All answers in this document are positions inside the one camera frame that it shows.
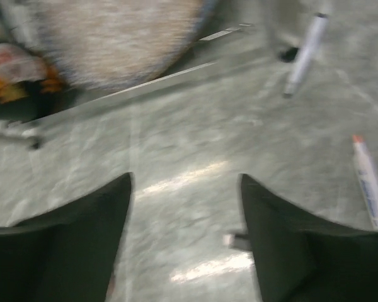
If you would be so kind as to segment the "grey pen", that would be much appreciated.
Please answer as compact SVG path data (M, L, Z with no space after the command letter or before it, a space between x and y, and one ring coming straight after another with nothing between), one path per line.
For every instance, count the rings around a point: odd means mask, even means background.
M329 15L327 13L318 12L314 15L301 48L295 56L294 67L287 78L283 90L283 96L285 98L291 98L303 83L308 68L319 48L324 32L326 31L328 19Z

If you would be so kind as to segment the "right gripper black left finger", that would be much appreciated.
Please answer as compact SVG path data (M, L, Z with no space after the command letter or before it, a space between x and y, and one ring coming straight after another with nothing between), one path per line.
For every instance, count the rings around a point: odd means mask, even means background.
M0 301L104 301L129 217L128 172L85 196L0 227Z

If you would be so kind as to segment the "white marker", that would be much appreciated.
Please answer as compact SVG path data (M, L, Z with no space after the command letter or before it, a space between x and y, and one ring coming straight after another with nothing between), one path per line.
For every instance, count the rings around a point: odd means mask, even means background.
M365 140L360 135L353 137L354 165L356 176L364 196L373 227L378 230L378 171Z

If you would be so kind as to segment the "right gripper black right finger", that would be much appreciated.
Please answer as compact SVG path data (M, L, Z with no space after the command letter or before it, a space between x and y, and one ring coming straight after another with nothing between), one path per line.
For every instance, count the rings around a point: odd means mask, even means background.
M239 188L263 301L378 301L378 232L316 216L247 174Z

